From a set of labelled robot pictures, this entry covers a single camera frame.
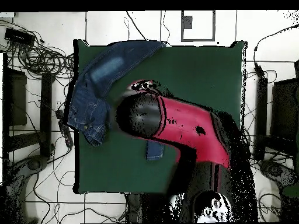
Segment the cable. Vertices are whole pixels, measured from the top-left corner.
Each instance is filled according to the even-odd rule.
[[[268,82],[268,84],[275,82],[276,79],[277,79],[277,72],[274,69],[268,69],[267,71],[264,71],[266,73],[266,75],[267,75],[266,78],[268,78],[268,72],[270,72],[270,71],[272,71],[272,72],[275,73],[275,79],[272,82]],[[245,73],[246,79],[249,79],[249,78],[251,78],[251,77],[253,77],[255,75],[256,75],[256,72],[248,72],[248,71],[246,71],[246,73]]]
[[[124,24],[128,28],[128,40],[130,39],[130,22],[128,21],[128,24],[124,21]]]
[[[280,219],[280,211],[278,211],[278,207],[274,207],[273,205],[271,205],[270,207],[265,206],[261,200],[263,197],[267,196],[267,195],[271,195],[273,197],[276,197],[279,201],[281,201],[280,197],[278,197],[277,195],[273,194],[273,193],[265,193],[262,196],[260,196],[259,200],[258,200],[258,208],[259,208],[259,212],[260,212],[260,216],[262,217],[264,222],[267,222],[266,219],[263,216],[263,213],[268,214],[269,212],[273,213],[274,215],[276,215],[279,219]]]
[[[132,17],[129,15],[128,12],[127,12],[127,15],[128,15],[128,17],[131,19],[131,21],[133,22],[133,25],[135,26],[135,28],[137,29],[137,31],[140,33],[140,35],[141,35],[145,40],[147,40],[147,39],[143,36],[143,34],[140,32],[140,30],[138,29],[138,27],[136,26],[135,22],[133,21]]]
[[[268,38],[268,37],[274,36],[275,34],[281,33],[281,32],[283,32],[283,31],[287,31],[287,30],[289,30],[289,29],[298,28],[298,27],[299,27],[299,24],[296,24],[296,25],[294,25],[294,26],[287,27],[287,28],[285,28],[285,29],[281,29],[280,31],[277,31],[276,33],[273,33],[273,34],[271,34],[271,35],[268,35],[268,36],[262,38],[261,40],[259,40],[259,42],[257,43],[257,45],[256,45],[256,47],[255,47],[255,49],[254,49],[254,53],[253,53],[253,61],[254,61],[255,65],[257,65],[257,63],[256,63],[256,61],[255,61],[255,52],[258,50],[259,43],[260,43],[262,40],[264,40],[264,39],[266,39],[266,38]]]
[[[67,98],[67,87],[69,86],[70,84],[70,81],[73,77],[73,74],[74,74],[74,54],[70,54],[68,56],[66,56],[65,52],[63,52],[63,50],[59,49],[59,48],[55,48],[55,47],[45,47],[42,43],[44,43],[44,41],[41,39],[41,35],[38,33],[38,32],[35,32],[35,31],[28,31],[26,30],[25,28],[23,27],[20,27],[19,25],[16,25],[14,23],[8,23],[6,21],[2,21],[0,20],[0,26],[6,26],[8,28],[11,28],[10,26],[8,26],[7,24],[10,24],[10,25],[14,25],[15,27],[18,27],[20,28],[19,31],[22,31],[22,32],[25,32],[25,33],[30,33],[32,35],[35,36],[36,40],[34,42],[34,46],[32,47],[28,47],[26,45],[21,45],[21,44],[18,44],[18,43],[14,43],[14,42],[11,42],[11,41],[8,41],[7,42],[7,45],[4,46],[4,45],[0,45],[0,49],[2,51],[5,51],[5,52],[8,52],[8,53],[12,53],[11,57],[9,57],[9,66],[12,66],[13,69],[19,69],[20,71],[24,72],[26,71],[27,74],[29,76],[26,76],[28,79],[31,79],[31,80],[40,80],[41,79],[41,75],[43,73],[46,73],[46,72],[50,72],[52,73],[55,78],[56,78],[56,81],[62,86],[64,87],[64,96],[65,98]],[[130,38],[130,30],[129,30],[129,21],[128,21],[128,39]],[[17,58],[20,62],[20,66],[16,66],[14,63],[13,63],[13,60],[14,58]],[[68,83],[66,84],[63,84],[60,82],[60,79],[68,79]],[[40,98],[39,95],[37,94],[34,94],[32,92],[30,92],[29,90],[27,90],[31,95],[34,95],[34,96],[37,96]],[[40,108],[40,106],[38,106],[38,104],[36,103],[35,100],[32,100],[32,101],[29,101],[27,103],[31,103],[31,102],[34,102],[35,105]],[[65,106],[65,103],[66,103],[66,100],[64,102],[60,102],[60,105],[58,106],[58,102],[57,102],[57,107],[58,109],[60,109],[62,106]],[[35,126],[33,125],[33,122],[30,118],[30,116],[28,115],[28,113],[26,113],[26,115],[29,117],[30,119],[30,122],[32,123],[32,126],[35,130],[35,132],[37,133],[36,131],[36,128]],[[49,176],[54,173],[56,179],[58,180],[59,184],[58,184],[58,190],[59,190],[59,186],[60,185],[64,185],[64,186],[72,186],[72,185],[67,185],[67,184],[64,184],[61,182],[62,178],[64,177],[64,175],[62,176],[62,178],[59,180],[56,173],[55,173],[55,170],[58,168],[58,166],[61,164],[61,162],[63,161],[64,157],[69,154],[71,151],[71,149],[69,149],[64,155],[60,156],[60,157],[55,157],[55,153],[54,153],[54,156],[53,156],[53,159],[49,162],[47,162],[48,164],[50,163],[53,163],[53,171],[39,184],[38,181],[39,181],[39,174],[37,174],[37,180],[34,184],[34,187],[33,187],[33,190],[31,192],[29,192],[27,194],[27,196],[25,198],[27,198],[29,196],[29,194],[31,194],[32,192],[34,192],[34,194],[36,195],[36,197],[41,200],[43,203],[46,203],[48,206],[49,206],[49,209],[47,211],[47,213],[45,214],[45,216],[43,217],[42,219],[42,223],[44,223],[45,221],[45,218],[47,217],[47,215],[49,214],[50,212],[50,203],[51,202],[47,202],[45,201],[44,199],[42,199],[41,196],[37,195],[36,193],[36,188],[38,186],[40,186],[42,183],[45,182],[45,180],[47,180],[49,178]],[[25,160],[27,160],[28,158],[26,159],[23,159],[17,163],[14,163],[12,165],[12,168],[15,170],[15,167],[17,164],[19,164],[20,162],[24,162]],[[59,162],[59,164],[54,167],[54,162],[58,159],[61,159],[61,161]],[[76,214],[79,214],[80,212],[78,213],[72,213],[72,214],[67,214],[65,216],[63,216],[63,218],[61,220],[59,220],[59,217],[58,217],[58,213],[59,213],[59,210],[60,210],[60,204],[57,203],[57,205],[55,206],[54,208],[54,216],[48,220],[46,222],[46,224],[48,224],[51,220],[53,220],[54,218],[56,218],[56,220],[59,222],[59,224],[63,221],[63,219],[68,216],[68,215],[76,215]],[[103,216],[103,217],[107,217],[105,215],[102,215],[96,211],[94,211],[94,213],[100,215],[100,216]],[[107,217],[106,220],[110,219],[112,222],[114,222],[114,220],[116,220],[115,218],[109,218]]]
[[[167,29],[167,31],[168,31],[168,38],[167,38],[167,41],[166,41],[166,43],[168,43],[168,39],[169,39],[169,37],[171,36],[171,33],[170,33],[170,31],[168,30],[168,28],[165,26],[165,24],[164,24],[165,15],[166,15],[166,11],[164,12],[164,17],[163,17],[163,26],[164,26],[164,28],[166,28],[166,29]]]

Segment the black cable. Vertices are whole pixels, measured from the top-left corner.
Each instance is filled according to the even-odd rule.
[[[271,195],[273,197],[276,197],[278,200],[281,201],[280,197],[278,197],[277,195],[273,194],[273,193],[265,193],[262,196],[260,196],[259,200],[258,200],[258,208],[259,208],[259,212],[260,212],[260,216],[262,217],[263,221],[266,222],[266,219],[263,216],[263,213],[268,214],[269,212],[272,212],[274,215],[276,215],[279,219],[280,219],[280,212],[278,211],[278,207],[274,207],[273,205],[271,205],[270,207],[265,206],[261,200],[263,197],[267,196],[267,195]]]
[[[128,24],[124,21],[124,24],[128,28],[128,40],[130,39],[130,22],[128,21]]]
[[[145,40],[147,40],[147,39],[143,36],[143,34],[140,32],[140,30],[138,29],[138,27],[136,26],[135,22],[133,21],[132,17],[129,15],[128,12],[127,12],[127,15],[128,15],[128,17],[131,19],[131,21],[133,22],[133,25],[135,26],[135,28],[137,29],[137,31],[140,33],[140,35],[141,35]]]
[[[43,218],[43,219],[41,220],[41,222],[40,222],[40,224],[43,224],[43,222],[44,222],[46,216],[47,216],[47,215],[49,214],[49,212],[50,212],[51,205],[50,205],[46,200],[44,200],[43,198],[41,198],[40,196],[38,196],[37,193],[36,193],[36,191],[35,191],[35,189],[36,189],[36,184],[37,184],[37,182],[38,182],[38,180],[39,180],[39,176],[40,176],[39,173],[37,173],[37,179],[36,179],[35,184],[34,184],[34,186],[33,186],[33,191],[34,191],[35,196],[36,196],[38,199],[44,201],[44,202],[49,206],[48,212],[45,214],[44,218]]]
[[[168,28],[165,26],[165,24],[164,24],[165,15],[166,15],[166,11],[164,12],[164,17],[163,17],[163,26],[164,26],[164,28],[166,28],[166,29],[167,29],[167,31],[168,31],[168,38],[167,38],[167,41],[166,41],[166,43],[168,43],[168,40],[169,40],[169,37],[171,36],[171,33],[170,33],[170,31],[168,30]]]
[[[110,220],[111,222],[114,222],[114,223],[120,223],[120,222],[118,222],[117,219],[114,218],[114,217],[108,217],[108,216],[106,216],[106,215],[103,215],[103,214],[101,214],[101,213],[96,212],[94,209],[86,208],[86,209],[83,210],[83,211],[79,211],[79,212],[76,212],[76,213],[69,213],[69,214],[64,215],[64,217],[59,221],[59,224],[61,224],[61,222],[63,221],[63,219],[64,219],[65,217],[67,217],[67,216],[72,216],[72,215],[77,215],[77,214],[83,213],[83,212],[85,212],[85,211],[92,211],[92,212],[94,212],[95,214],[97,214],[97,215],[99,215],[99,216],[102,216],[102,217],[107,218],[107,219]]]
[[[268,35],[268,36],[262,38],[261,40],[259,40],[259,42],[257,43],[257,45],[256,45],[256,47],[255,47],[255,49],[254,49],[254,53],[253,53],[253,61],[254,61],[255,65],[257,65],[257,63],[256,63],[256,61],[255,61],[255,52],[258,50],[259,43],[260,43],[262,40],[264,40],[264,39],[266,39],[266,38],[268,38],[268,37],[274,36],[275,34],[281,33],[281,32],[283,32],[283,31],[287,31],[287,30],[289,30],[289,29],[298,28],[298,27],[299,27],[299,24],[296,24],[296,25],[294,25],[294,26],[287,27],[287,28],[285,28],[285,29],[281,29],[280,31],[277,31],[276,33],[273,33],[273,34],[271,34],[271,35]]]
[[[6,23],[6,21],[1,21],[0,20],[0,26],[6,26],[3,24]],[[41,43],[43,43],[42,39],[41,39],[41,35],[38,33],[38,32],[35,32],[35,31],[28,31],[26,30],[25,28],[23,27],[20,27],[16,24],[13,23],[14,26],[17,26],[19,28],[21,28],[21,30],[19,31],[22,31],[22,32],[25,32],[25,33],[30,33],[32,35],[35,36],[36,40],[35,40],[35,43],[34,43],[34,46],[33,47],[28,47],[26,45],[20,45],[20,44],[17,44],[17,43],[14,43],[14,42],[8,42],[8,45],[5,47],[3,45],[1,45],[1,47],[4,47],[6,50],[6,52],[12,52],[12,56],[9,60],[9,66],[13,66],[13,68],[18,68],[19,70],[23,71],[24,69],[27,71],[27,73],[30,75],[31,78],[27,77],[28,79],[33,79],[33,80],[40,80],[41,77],[36,77],[34,75],[38,75],[38,76],[41,76],[42,73],[46,73],[46,72],[51,72],[55,78],[56,78],[56,81],[62,86],[64,87],[64,96],[65,98],[67,98],[67,94],[66,94],[66,89],[67,87],[69,86],[70,84],[70,80],[72,79],[73,77],[73,71],[74,71],[74,54],[70,54],[68,56],[66,56],[65,52],[63,52],[63,50],[59,49],[59,48],[55,48],[55,47],[45,47],[44,45],[42,45]],[[13,64],[13,59],[14,58],[18,58],[21,66],[16,66]],[[68,79],[68,83],[66,85],[62,84],[60,82],[60,79]],[[35,95],[37,97],[40,97],[39,95],[37,94],[34,94],[32,92],[30,92],[29,90],[27,90],[31,95]],[[30,101],[30,102],[27,102],[27,103],[31,103],[31,102],[34,102],[35,105],[40,108],[36,101]],[[65,102],[60,102],[60,105],[58,107],[58,109],[60,109],[63,105],[65,105]],[[32,123],[32,126],[36,131],[35,129],[35,126],[33,125],[33,122],[30,118],[30,116],[28,116],[29,119],[30,119],[30,122]],[[58,180],[57,176],[56,176],[56,173],[55,173],[55,170],[57,169],[57,167],[61,164],[61,162],[63,161],[63,158],[69,154],[71,151],[71,149],[69,149],[66,154],[60,156],[60,157],[57,157],[55,158],[55,155],[53,157],[53,160],[47,162],[48,164],[50,163],[53,163],[53,172],[56,179]],[[60,163],[56,166],[56,168],[54,168],[54,161],[58,160],[62,158],[62,160],[60,161]],[[39,198],[40,200],[42,200],[44,203],[46,203],[48,206],[49,206],[49,209],[48,209],[48,212],[46,213],[46,215],[44,216],[44,218],[42,219],[42,223],[44,222],[45,218],[47,217],[47,215],[49,214],[50,212],[50,202],[47,202],[45,201],[44,199],[42,199],[39,195],[37,195],[36,193],[36,188],[38,186],[40,186],[52,173],[50,173],[41,183],[39,183],[37,185],[37,182],[38,182],[38,179],[39,179],[39,174],[37,174],[37,180],[35,182],[35,185],[33,187],[33,191],[29,192],[29,194],[31,194],[32,192],[34,192],[34,194],[36,195],[37,198]],[[58,184],[58,188],[59,188],[59,185],[62,184],[64,186],[71,186],[71,185],[66,185],[64,183],[61,182],[61,180],[58,180],[59,184]],[[54,216],[47,222],[49,223],[53,218],[56,218],[56,220],[58,220],[58,212],[59,212],[59,209],[60,209],[60,205],[57,204],[54,208]]]

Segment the floor tile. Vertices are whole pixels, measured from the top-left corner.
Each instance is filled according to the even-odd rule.
[[[293,63],[259,62],[259,65],[262,67],[264,71],[267,71],[269,82],[273,82],[274,80],[275,82],[279,82],[286,79],[295,78],[295,69]],[[248,74],[248,79],[246,80],[246,94],[245,94],[246,105],[245,105],[244,124],[246,129],[249,128],[249,126],[251,125],[248,131],[251,135],[254,135],[255,123],[253,120],[254,116],[252,115],[254,114],[254,111],[252,112],[252,114],[250,113],[250,111],[254,110],[256,106],[256,84],[258,81],[258,77],[255,75],[253,62],[246,62],[246,71],[249,72],[249,74]],[[272,87],[273,87],[273,83],[268,84],[268,92],[267,92],[268,102],[272,101]],[[272,104],[269,103],[267,105],[267,133],[268,134],[271,125],[271,112],[272,112]]]
[[[38,32],[46,47],[74,52],[73,40],[85,38],[85,12],[22,12],[13,22]]]
[[[86,195],[86,202],[107,202],[107,203],[126,203],[124,194],[121,193],[105,193],[105,192],[91,192]]]
[[[17,17],[14,18],[13,22],[20,25],[28,30],[34,30],[41,35],[44,40],[44,45],[51,49],[57,47],[61,50],[57,50],[59,53],[65,53],[70,55],[74,52],[73,40],[74,39],[84,39],[85,38],[85,12],[36,12],[36,13],[19,13]],[[16,66],[20,65],[18,58],[13,59],[14,69],[24,71]],[[40,121],[40,94],[41,94],[41,76],[35,75],[32,72],[25,72],[27,76],[27,108],[26,111],[36,128],[39,129]],[[67,89],[64,94],[64,87],[60,85],[66,85],[69,79],[61,79],[60,77],[67,78],[67,75],[58,75],[56,81],[53,83],[52,88],[52,106],[53,110],[58,107],[58,102],[65,101],[65,94],[67,95]],[[53,111],[52,118],[52,130],[59,130],[58,121],[55,117]],[[24,127],[19,127],[22,130],[32,129],[32,124],[28,120],[28,123]]]
[[[193,18],[199,18],[201,11],[193,11]],[[226,46],[229,47],[235,41],[235,10],[215,11],[215,41],[181,42],[181,10],[162,11],[162,40],[172,46]],[[210,23],[202,23],[202,29],[211,29]]]
[[[254,167],[252,168],[256,197],[260,200],[258,207],[261,207],[261,210],[259,210],[259,222],[277,222],[279,220],[277,217],[278,213],[271,212],[273,211],[271,207],[280,208],[280,201],[277,199],[277,197],[279,197],[277,185],[275,182],[264,177],[258,169],[258,167],[256,170]]]
[[[126,210],[125,205],[86,204],[86,208],[91,208],[95,212],[104,215],[104,216],[97,215],[94,211],[89,209],[86,211],[86,216],[85,216],[86,223],[113,223],[113,221],[115,223],[117,222],[118,218],[121,217],[123,212]]]
[[[259,40],[298,22],[297,10],[238,10],[237,40],[248,42],[246,59],[253,60],[253,51]],[[255,60],[299,60],[298,38],[298,29],[293,29],[264,39],[258,46]]]
[[[57,138],[58,134],[53,133],[53,140]],[[55,157],[58,158],[67,152],[64,139],[60,138],[57,141],[55,149]],[[36,185],[36,193],[44,198],[46,201],[64,201],[64,202],[83,202],[84,196],[77,195],[73,192],[72,186],[74,184],[75,171],[75,151],[74,149],[64,158],[58,159],[40,172],[39,180]],[[26,195],[29,201],[36,200],[34,195],[33,185],[37,180],[36,176],[32,176],[28,182]]]
[[[159,10],[129,11],[140,32],[149,40],[160,40]],[[89,11],[87,13],[87,42],[90,46],[106,46],[112,42],[143,40],[126,11]]]
[[[28,217],[38,217],[39,223],[48,212],[49,206],[43,202],[27,203],[26,212]],[[50,204],[50,211],[44,218],[43,224],[79,224],[84,223],[83,204]]]

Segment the power strip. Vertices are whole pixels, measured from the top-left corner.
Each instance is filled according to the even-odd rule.
[[[16,15],[15,12],[0,12],[0,18],[14,18]]]

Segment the black frame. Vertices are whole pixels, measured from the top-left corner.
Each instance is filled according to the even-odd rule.
[[[275,85],[282,83],[296,83],[296,88],[299,88],[299,60],[294,63],[296,78],[284,80],[281,82],[275,82]],[[299,104],[297,121],[299,126]],[[288,155],[294,156],[294,170],[299,175],[299,164],[296,159],[299,147],[297,147],[296,139],[289,140],[285,138],[279,138],[272,135],[266,135],[266,123],[267,123],[267,80],[264,78],[259,78],[257,85],[257,99],[256,99],[256,113],[255,113],[255,145],[253,147],[253,158],[255,160],[263,160],[265,157],[265,148],[272,148],[277,151],[281,151]]]

